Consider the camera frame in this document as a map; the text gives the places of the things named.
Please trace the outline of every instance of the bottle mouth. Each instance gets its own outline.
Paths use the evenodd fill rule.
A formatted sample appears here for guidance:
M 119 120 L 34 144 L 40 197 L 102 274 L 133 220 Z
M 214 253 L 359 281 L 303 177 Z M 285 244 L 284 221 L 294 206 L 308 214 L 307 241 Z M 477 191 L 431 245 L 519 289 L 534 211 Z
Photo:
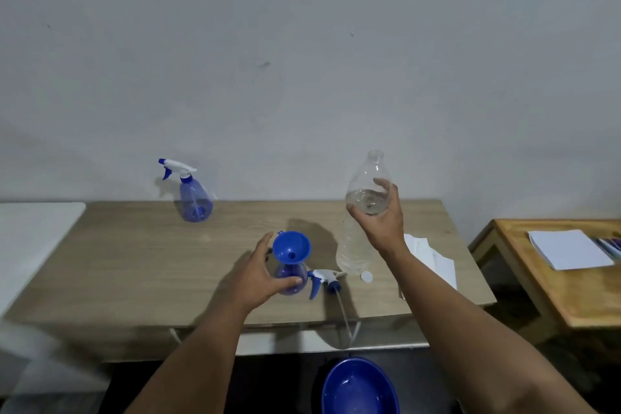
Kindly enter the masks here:
M 368 160 L 372 160 L 373 162 L 380 162 L 382 159 L 384 159 L 384 153 L 382 151 L 379 151 L 378 149 L 374 149 L 372 151 L 369 151 L 369 154 L 366 158 Z

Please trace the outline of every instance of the forearm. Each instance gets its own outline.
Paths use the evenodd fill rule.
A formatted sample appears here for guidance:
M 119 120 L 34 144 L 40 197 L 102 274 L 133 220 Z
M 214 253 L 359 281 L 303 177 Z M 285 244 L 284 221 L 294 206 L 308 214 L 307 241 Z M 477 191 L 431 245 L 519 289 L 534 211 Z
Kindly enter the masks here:
M 221 413 L 245 316 L 234 305 L 208 313 L 155 372 L 127 414 Z
M 456 292 L 405 244 L 383 257 L 469 411 L 506 412 L 520 405 L 546 412 L 592 412 L 534 347 Z M 547 404 L 539 386 L 562 392 L 560 402 L 550 399 Z

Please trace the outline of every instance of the person's right arm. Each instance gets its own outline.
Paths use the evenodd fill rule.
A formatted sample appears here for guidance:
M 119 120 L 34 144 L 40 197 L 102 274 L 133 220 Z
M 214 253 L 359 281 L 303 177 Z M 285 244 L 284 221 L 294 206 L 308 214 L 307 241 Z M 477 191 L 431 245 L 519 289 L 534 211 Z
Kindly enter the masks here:
M 396 185 L 379 216 L 348 211 L 392 271 L 467 412 L 595 412 L 532 345 L 412 256 Z

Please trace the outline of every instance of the person's left hand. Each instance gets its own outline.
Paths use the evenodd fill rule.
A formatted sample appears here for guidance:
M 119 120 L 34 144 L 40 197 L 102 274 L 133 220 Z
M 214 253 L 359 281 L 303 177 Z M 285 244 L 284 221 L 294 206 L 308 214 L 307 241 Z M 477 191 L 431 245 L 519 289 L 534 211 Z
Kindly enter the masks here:
M 256 244 L 249 259 L 239 262 L 232 275 L 230 298 L 245 314 L 258 308 L 271 296 L 302 282 L 300 277 L 273 278 L 265 267 L 265 254 L 273 233 Z

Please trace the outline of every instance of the person's left arm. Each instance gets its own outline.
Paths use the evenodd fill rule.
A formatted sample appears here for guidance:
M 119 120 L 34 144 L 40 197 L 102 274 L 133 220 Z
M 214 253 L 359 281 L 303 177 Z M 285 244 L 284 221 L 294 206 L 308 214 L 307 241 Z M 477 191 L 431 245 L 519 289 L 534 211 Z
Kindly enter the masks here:
M 224 411 L 237 341 L 246 316 L 272 295 L 299 284 L 299 277 L 272 278 L 265 254 L 272 233 L 234 270 L 220 303 L 211 305 L 192 334 L 151 377 L 126 414 Z

